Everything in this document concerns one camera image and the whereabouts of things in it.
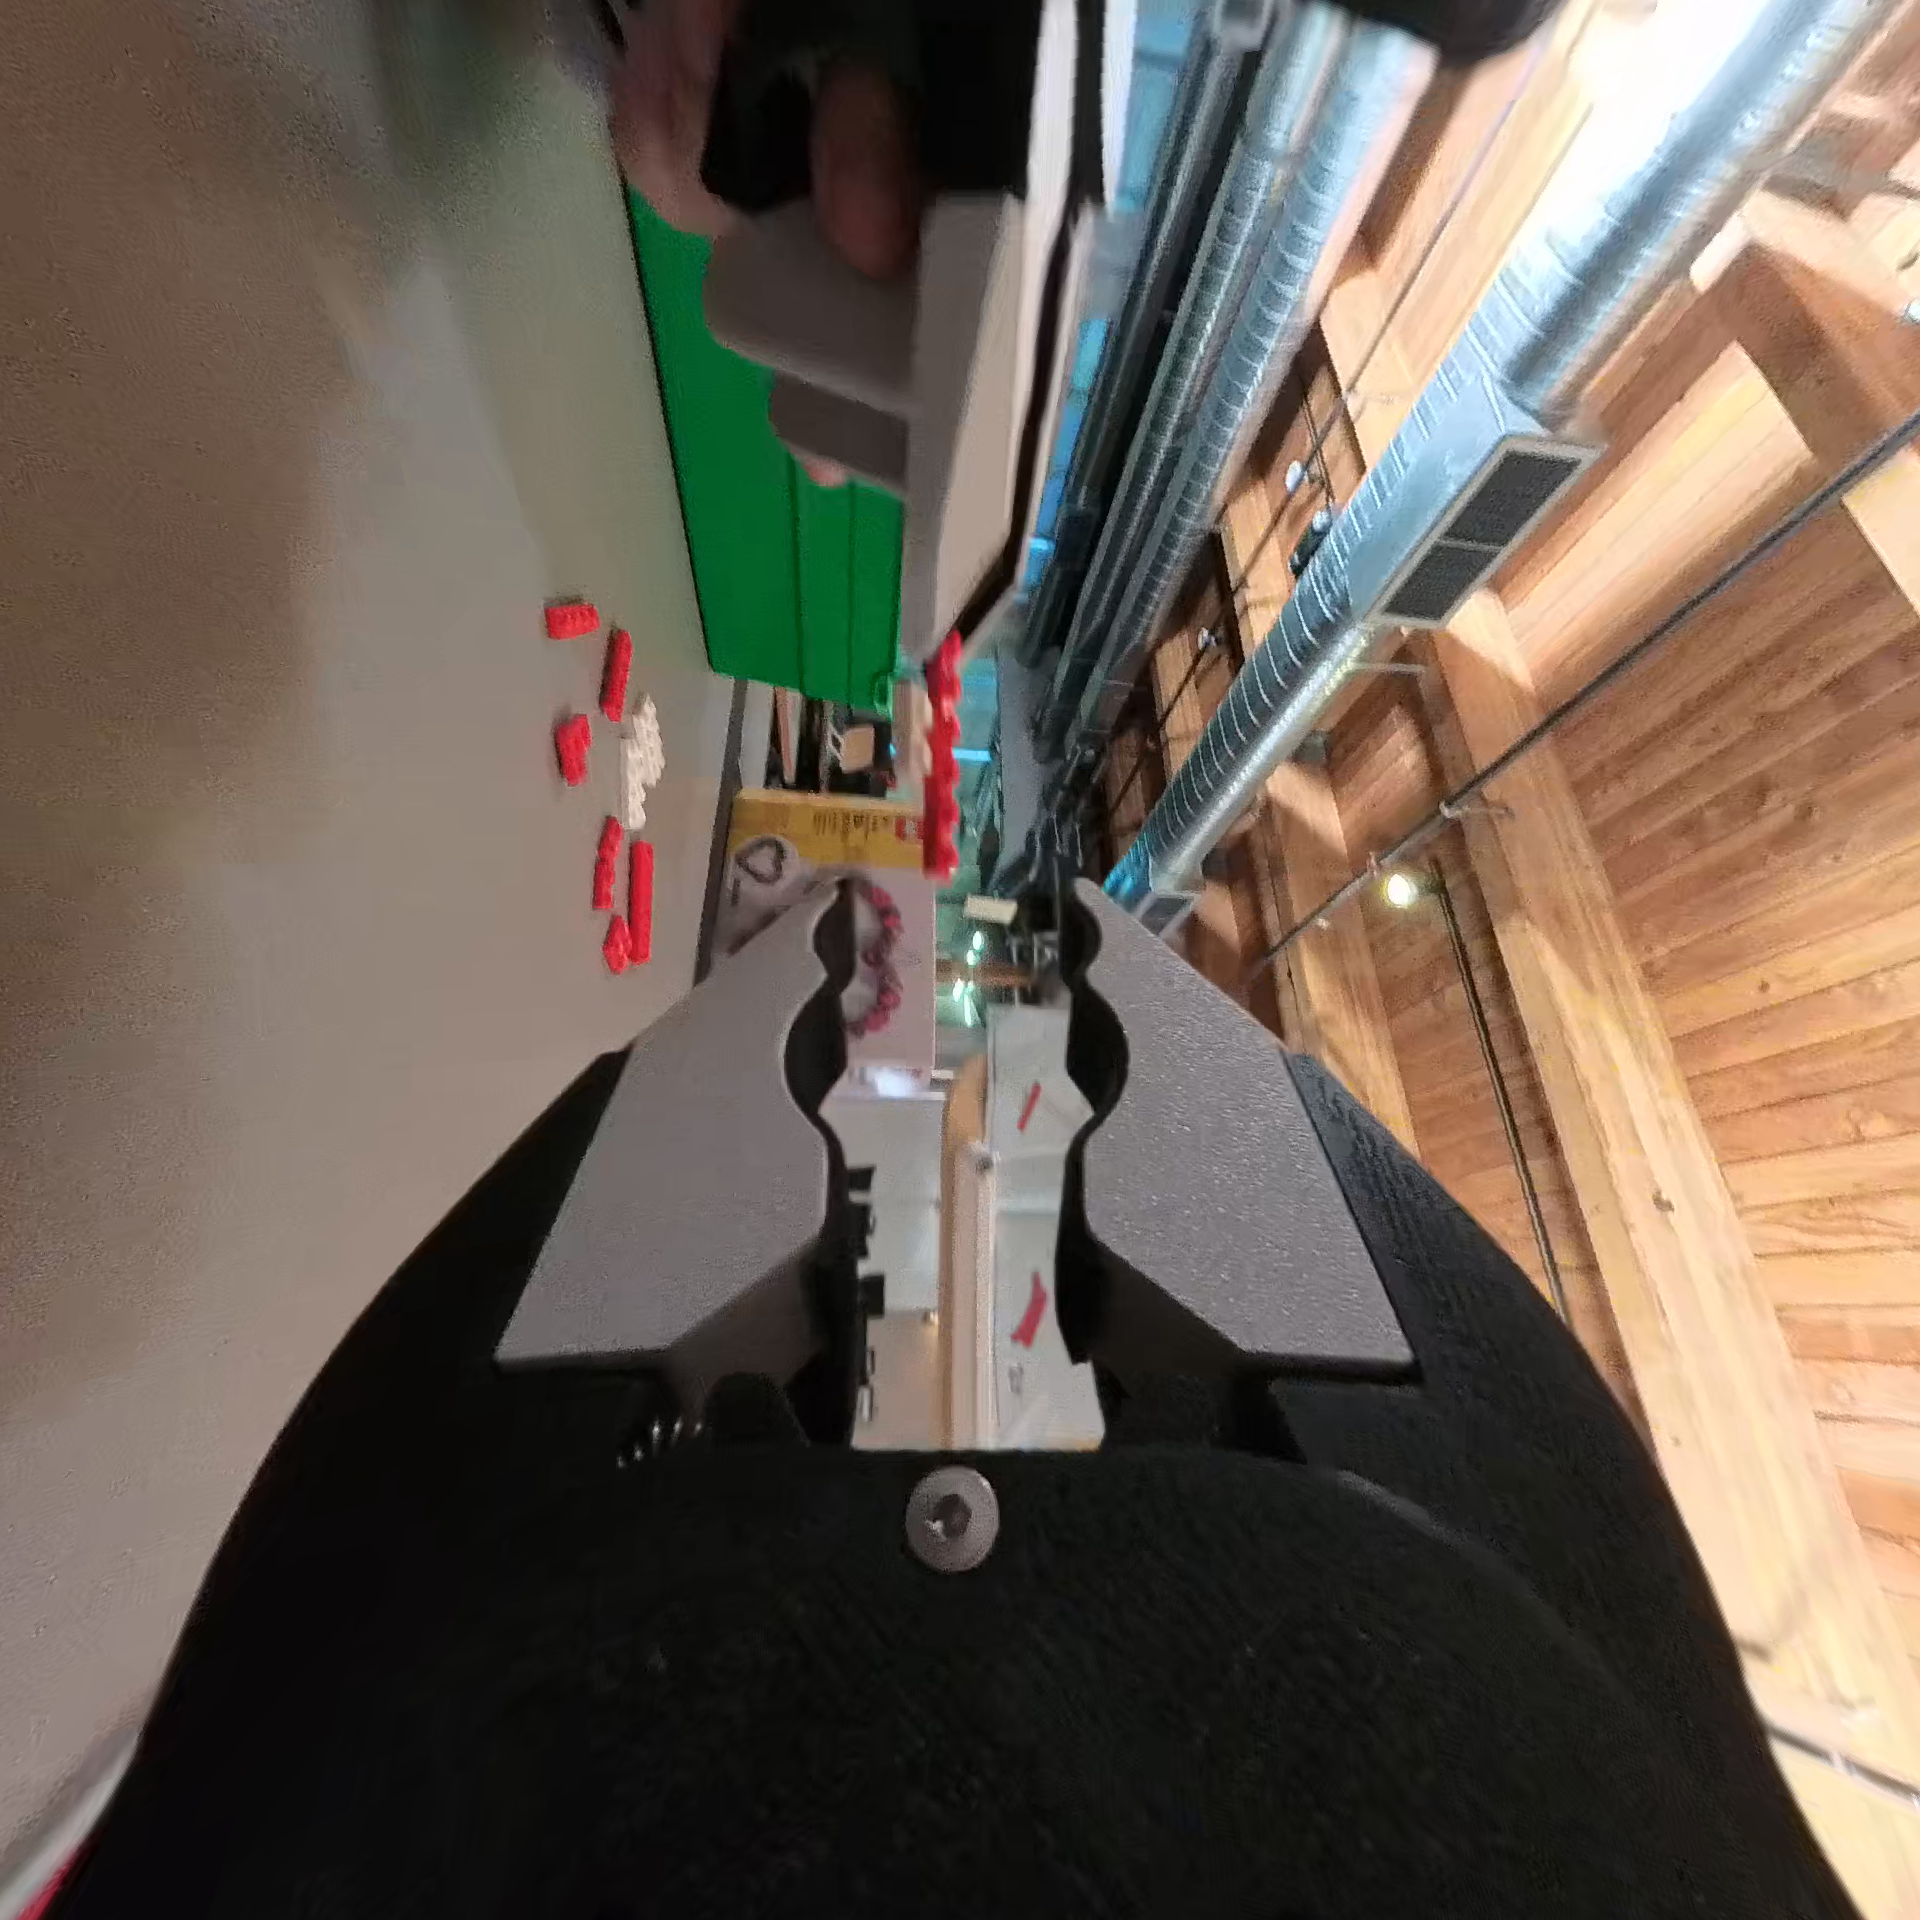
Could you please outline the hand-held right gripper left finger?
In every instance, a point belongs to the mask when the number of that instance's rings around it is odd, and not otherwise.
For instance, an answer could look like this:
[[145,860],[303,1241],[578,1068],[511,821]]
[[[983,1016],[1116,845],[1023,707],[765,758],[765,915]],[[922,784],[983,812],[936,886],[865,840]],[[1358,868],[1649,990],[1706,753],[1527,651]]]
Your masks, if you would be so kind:
[[823,1115],[847,972],[858,897],[823,880],[632,1040],[496,1365],[634,1369],[670,1418],[773,1380],[805,1429],[858,1418],[858,1200]]

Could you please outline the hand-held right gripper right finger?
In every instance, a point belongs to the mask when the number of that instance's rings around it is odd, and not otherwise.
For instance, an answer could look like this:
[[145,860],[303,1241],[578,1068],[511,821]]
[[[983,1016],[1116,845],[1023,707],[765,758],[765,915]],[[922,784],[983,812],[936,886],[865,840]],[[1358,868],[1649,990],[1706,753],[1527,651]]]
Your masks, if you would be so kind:
[[1142,1380],[1420,1369],[1289,1051],[1098,886],[1062,897],[1070,1088],[1056,1324]]

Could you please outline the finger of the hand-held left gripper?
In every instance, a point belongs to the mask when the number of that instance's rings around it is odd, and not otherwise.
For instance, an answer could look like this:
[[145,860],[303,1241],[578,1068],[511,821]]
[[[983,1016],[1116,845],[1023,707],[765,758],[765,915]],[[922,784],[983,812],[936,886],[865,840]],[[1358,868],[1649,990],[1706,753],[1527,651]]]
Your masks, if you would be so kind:
[[946,643],[1017,542],[1042,250],[1023,202],[930,202],[904,398],[904,643]]
[[1038,581],[1042,581],[1042,568],[1056,564],[1056,542],[1062,542],[1070,461],[1074,461],[1088,393],[1098,393],[1098,364],[1101,364],[1101,333],[1111,333],[1101,230],[1111,230],[1111,213],[1098,208],[1084,217],[1084,250],[1074,250],[1074,299],[1070,299],[1070,333],[1062,333],[1062,403],[1056,403],[1042,505],[1038,505]]

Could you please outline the red white toy brick frame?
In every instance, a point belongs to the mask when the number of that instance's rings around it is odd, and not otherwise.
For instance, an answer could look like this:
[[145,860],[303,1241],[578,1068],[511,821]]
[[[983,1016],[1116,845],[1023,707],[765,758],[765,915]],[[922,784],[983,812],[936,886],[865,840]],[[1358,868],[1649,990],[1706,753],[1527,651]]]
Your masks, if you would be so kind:
[[946,643],[922,658],[922,880],[946,886],[962,868],[962,651],[967,637],[946,630]]

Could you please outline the yellow white toy set box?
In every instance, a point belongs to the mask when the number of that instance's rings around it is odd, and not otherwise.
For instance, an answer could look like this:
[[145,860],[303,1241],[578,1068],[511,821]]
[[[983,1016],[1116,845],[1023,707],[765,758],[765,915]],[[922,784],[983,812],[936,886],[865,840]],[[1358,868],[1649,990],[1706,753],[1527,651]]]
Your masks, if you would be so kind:
[[909,802],[737,788],[724,816],[724,868],[711,949],[737,953],[794,897],[847,880],[847,990],[840,1034],[847,1064],[930,1068],[936,1016],[936,886],[921,845]]

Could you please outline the person's left hand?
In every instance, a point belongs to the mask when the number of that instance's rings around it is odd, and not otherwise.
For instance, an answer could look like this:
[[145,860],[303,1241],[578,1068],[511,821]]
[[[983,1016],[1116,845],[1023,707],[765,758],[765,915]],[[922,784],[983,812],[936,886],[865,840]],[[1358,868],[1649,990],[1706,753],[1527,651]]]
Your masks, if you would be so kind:
[[[613,142],[632,193],[681,230],[720,238],[737,226],[706,193],[706,118],[737,0],[656,0],[624,22],[613,66]],[[810,208],[858,272],[921,262],[921,132],[904,88],[876,62],[832,62],[810,118]]]

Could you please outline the green plastic bin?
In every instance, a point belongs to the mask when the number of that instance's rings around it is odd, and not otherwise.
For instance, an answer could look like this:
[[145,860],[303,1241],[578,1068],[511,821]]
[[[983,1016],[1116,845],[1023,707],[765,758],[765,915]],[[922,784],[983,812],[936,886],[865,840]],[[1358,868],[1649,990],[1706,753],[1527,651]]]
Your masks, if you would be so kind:
[[888,707],[904,505],[805,473],[765,420],[773,379],[706,332],[711,250],[634,193],[624,208],[706,665],[823,707]]

